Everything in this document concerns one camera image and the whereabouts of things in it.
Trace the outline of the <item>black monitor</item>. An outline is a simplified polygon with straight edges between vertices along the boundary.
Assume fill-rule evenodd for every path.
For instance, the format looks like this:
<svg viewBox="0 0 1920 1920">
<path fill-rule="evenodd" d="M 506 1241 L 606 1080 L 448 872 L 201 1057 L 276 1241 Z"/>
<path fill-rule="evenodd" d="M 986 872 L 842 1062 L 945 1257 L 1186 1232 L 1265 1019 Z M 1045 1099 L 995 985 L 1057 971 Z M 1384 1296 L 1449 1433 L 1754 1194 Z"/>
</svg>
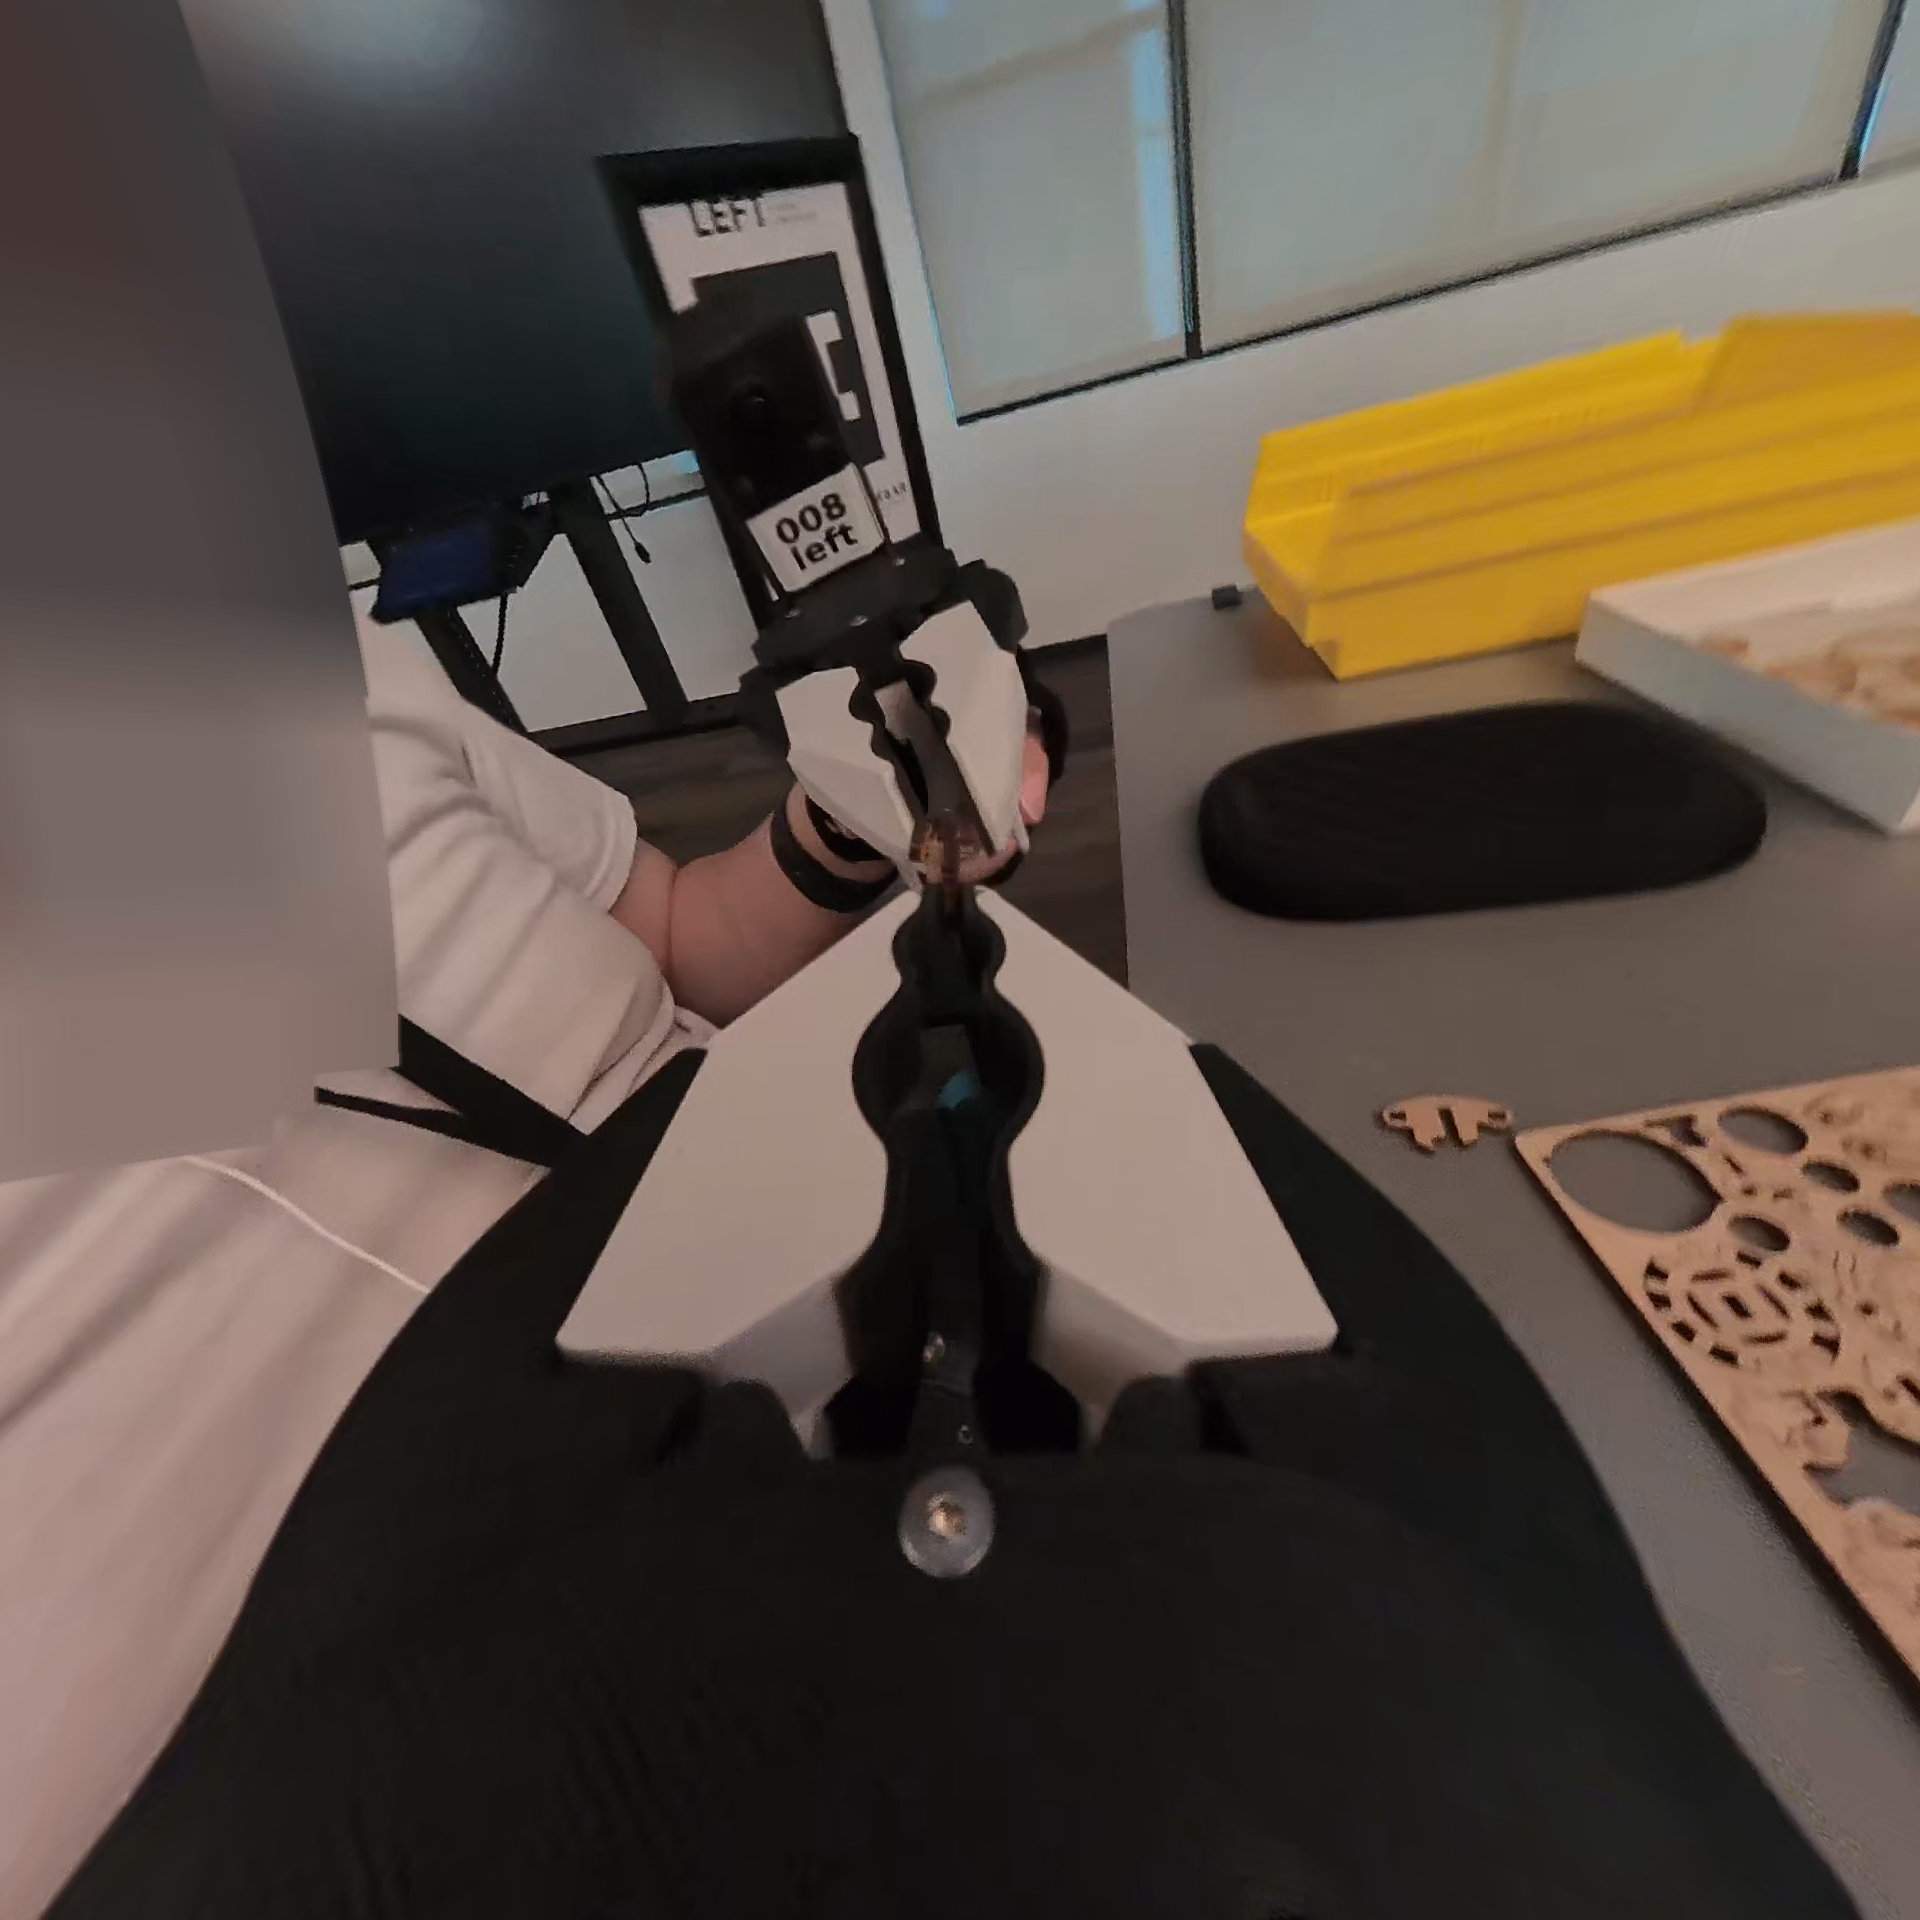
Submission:
<svg viewBox="0 0 1920 1920">
<path fill-rule="evenodd" d="M 336 540 L 678 456 L 595 162 L 849 126 L 810 0 L 183 0 Z"/>
</svg>

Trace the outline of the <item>white cardboard tray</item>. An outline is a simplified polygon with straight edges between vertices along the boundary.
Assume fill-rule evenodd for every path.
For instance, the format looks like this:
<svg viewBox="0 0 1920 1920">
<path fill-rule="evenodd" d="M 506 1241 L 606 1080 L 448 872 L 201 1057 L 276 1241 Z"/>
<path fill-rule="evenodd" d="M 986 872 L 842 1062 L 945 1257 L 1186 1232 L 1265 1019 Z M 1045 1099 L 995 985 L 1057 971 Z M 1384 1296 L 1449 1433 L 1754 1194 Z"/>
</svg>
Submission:
<svg viewBox="0 0 1920 1920">
<path fill-rule="evenodd" d="M 1694 648 L 1711 635 L 1746 635 L 1762 656 L 1799 656 L 1905 622 L 1920 623 L 1915 520 L 1601 589 L 1581 616 L 1576 667 L 1738 746 L 1883 832 L 1915 832 L 1915 732 L 1814 703 Z"/>
</svg>

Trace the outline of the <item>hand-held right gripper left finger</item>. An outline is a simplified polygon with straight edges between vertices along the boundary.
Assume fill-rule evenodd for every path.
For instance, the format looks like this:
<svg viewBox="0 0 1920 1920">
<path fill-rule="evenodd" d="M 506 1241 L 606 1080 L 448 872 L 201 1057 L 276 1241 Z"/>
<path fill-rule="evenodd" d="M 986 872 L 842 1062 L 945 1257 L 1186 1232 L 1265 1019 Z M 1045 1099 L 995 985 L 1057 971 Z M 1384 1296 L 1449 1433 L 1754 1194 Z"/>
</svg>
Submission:
<svg viewBox="0 0 1920 1920">
<path fill-rule="evenodd" d="M 720 1028 L 618 1214 L 555 1346 L 764 1386 L 803 1455 L 850 1377 L 839 1280 L 886 1219 L 886 1145 L 854 1106 L 854 1045 L 896 996 L 886 904 L 777 996 Z"/>
</svg>

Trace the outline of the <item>person's left hand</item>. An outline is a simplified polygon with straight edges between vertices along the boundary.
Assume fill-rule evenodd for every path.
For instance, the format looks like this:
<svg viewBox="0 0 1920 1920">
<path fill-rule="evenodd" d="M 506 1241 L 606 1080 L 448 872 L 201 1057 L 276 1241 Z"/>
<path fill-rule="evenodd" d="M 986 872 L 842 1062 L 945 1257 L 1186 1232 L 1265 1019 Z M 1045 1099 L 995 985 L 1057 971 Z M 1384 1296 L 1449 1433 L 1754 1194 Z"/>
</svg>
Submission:
<svg viewBox="0 0 1920 1920">
<path fill-rule="evenodd" d="M 1024 784 L 1016 784 L 1024 826 L 1000 848 L 971 851 L 961 859 L 961 886 L 1002 886 L 1024 866 L 1032 830 L 1045 818 L 1045 800 L 1050 800 L 1050 753 L 1045 753 L 1043 708 L 1025 708 Z"/>
</svg>

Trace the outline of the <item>stack of yellow plastic bins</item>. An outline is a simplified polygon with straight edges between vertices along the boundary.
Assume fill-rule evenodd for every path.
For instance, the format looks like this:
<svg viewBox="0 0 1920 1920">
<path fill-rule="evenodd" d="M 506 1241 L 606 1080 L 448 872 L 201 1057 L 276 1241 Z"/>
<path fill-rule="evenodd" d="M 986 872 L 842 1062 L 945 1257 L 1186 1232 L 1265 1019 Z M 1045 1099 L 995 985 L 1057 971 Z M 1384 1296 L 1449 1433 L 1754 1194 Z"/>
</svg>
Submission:
<svg viewBox="0 0 1920 1920">
<path fill-rule="evenodd" d="M 1265 437 L 1241 546 L 1339 677 L 1576 635 L 1597 589 L 1920 510 L 1915 310 L 1750 313 Z"/>
</svg>

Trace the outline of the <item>wooden parts sheet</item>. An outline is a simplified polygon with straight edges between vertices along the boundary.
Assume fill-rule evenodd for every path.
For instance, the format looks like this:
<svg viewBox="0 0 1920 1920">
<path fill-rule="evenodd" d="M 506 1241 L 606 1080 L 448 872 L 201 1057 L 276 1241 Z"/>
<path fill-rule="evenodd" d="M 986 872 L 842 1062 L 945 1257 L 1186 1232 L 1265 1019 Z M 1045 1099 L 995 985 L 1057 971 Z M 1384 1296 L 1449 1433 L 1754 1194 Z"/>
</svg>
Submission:
<svg viewBox="0 0 1920 1920">
<path fill-rule="evenodd" d="M 1655 1148 L 1706 1188 L 1696 1225 L 1622 1225 L 1555 1166 L 1581 1140 Z M 1762 1475 L 1891 1659 L 1920 1671 L 1920 1524 L 1836 1499 L 1857 1412 L 1920 1439 L 1920 1070 L 1529 1130 L 1518 1159 Z"/>
</svg>

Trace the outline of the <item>black mesh wrist rest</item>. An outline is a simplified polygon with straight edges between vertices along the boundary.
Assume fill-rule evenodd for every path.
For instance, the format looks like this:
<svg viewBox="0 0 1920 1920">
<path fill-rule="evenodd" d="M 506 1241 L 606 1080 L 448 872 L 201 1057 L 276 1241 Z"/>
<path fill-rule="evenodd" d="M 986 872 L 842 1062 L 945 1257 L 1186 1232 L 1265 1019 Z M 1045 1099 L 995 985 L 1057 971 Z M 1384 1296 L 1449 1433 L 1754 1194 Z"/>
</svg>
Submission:
<svg viewBox="0 0 1920 1920">
<path fill-rule="evenodd" d="M 1505 703 L 1265 746 L 1200 797 L 1200 866 L 1295 924 L 1671 893 L 1754 859 L 1762 791 L 1694 725 Z"/>
</svg>

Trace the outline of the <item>frosted glass window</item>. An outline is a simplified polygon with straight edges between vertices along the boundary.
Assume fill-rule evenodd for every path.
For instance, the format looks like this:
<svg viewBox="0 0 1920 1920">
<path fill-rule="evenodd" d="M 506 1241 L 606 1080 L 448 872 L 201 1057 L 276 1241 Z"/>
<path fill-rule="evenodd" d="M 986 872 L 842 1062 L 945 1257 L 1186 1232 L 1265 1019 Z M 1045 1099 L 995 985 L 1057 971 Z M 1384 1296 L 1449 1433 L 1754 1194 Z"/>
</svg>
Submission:
<svg viewBox="0 0 1920 1920">
<path fill-rule="evenodd" d="M 1719 221 L 1915 219 L 1915 7 L 822 7 L 960 427 Z"/>
</svg>

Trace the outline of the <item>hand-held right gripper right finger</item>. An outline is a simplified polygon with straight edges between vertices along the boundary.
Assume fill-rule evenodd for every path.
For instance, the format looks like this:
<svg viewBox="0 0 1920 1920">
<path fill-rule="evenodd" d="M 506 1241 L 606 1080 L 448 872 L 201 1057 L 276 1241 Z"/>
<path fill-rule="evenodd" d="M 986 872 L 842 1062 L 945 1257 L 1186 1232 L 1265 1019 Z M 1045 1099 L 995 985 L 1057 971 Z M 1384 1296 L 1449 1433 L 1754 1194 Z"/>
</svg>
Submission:
<svg viewBox="0 0 1920 1920">
<path fill-rule="evenodd" d="M 1068 1455 L 1121 1395 L 1194 1366 L 1326 1354 L 1298 1257 L 1187 1036 L 995 893 L 975 1092 L 947 1106 L 986 1214 L 986 1416 Z"/>
</svg>

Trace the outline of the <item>small notched wooden part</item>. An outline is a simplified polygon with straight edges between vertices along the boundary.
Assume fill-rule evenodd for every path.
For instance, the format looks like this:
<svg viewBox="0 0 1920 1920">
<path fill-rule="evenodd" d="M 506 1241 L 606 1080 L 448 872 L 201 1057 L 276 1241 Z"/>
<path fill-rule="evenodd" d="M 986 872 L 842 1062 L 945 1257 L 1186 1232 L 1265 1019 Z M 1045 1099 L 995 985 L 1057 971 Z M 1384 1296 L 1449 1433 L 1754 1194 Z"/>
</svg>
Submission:
<svg viewBox="0 0 1920 1920">
<path fill-rule="evenodd" d="M 1511 1111 L 1471 1092 L 1421 1092 L 1386 1100 L 1381 1130 L 1408 1140 L 1423 1159 L 1443 1148 L 1471 1154 L 1482 1140 L 1511 1136 Z"/>
</svg>

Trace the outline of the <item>blue box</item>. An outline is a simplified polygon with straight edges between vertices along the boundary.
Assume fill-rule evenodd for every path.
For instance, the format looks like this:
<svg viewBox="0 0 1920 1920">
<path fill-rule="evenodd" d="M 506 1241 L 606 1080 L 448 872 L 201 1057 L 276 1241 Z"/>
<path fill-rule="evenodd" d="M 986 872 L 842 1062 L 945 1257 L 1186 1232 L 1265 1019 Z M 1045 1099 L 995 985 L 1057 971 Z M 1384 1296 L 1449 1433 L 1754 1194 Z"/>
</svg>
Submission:
<svg viewBox="0 0 1920 1920">
<path fill-rule="evenodd" d="M 371 622 L 461 611 L 514 599 L 552 540 L 541 510 L 476 510 L 431 527 L 374 538 L 379 560 Z"/>
</svg>

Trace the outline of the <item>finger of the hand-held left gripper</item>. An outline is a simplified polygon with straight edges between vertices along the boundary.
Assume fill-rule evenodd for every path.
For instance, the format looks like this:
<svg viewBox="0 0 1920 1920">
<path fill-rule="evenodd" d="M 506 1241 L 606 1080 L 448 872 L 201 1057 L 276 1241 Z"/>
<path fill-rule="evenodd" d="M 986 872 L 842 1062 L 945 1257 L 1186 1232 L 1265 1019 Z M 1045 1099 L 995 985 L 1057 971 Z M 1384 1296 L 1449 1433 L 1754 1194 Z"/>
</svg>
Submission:
<svg viewBox="0 0 1920 1920">
<path fill-rule="evenodd" d="M 850 667 L 784 686 L 787 767 L 832 838 L 868 848 L 927 887 L 927 714 L 906 679 L 868 692 Z"/>
<path fill-rule="evenodd" d="M 902 645 L 906 692 L 927 714 L 927 815 L 965 806 L 983 851 L 1016 832 L 1025 686 L 975 607 L 931 616 Z"/>
</svg>

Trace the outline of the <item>pile of tan rubber bands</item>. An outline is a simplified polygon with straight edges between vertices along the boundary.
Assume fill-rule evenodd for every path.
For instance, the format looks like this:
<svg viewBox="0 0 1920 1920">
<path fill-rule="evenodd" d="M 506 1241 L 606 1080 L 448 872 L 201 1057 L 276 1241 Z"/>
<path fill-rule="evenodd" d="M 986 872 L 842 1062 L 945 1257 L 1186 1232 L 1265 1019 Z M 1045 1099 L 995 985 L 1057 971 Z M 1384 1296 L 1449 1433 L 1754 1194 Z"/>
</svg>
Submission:
<svg viewBox="0 0 1920 1920">
<path fill-rule="evenodd" d="M 1814 703 L 1920 732 L 1920 630 L 1909 622 L 1841 635 L 1799 656 L 1762 656 L 1746 635 L 1711 635 L 1694 648 Z"/>
</svg>

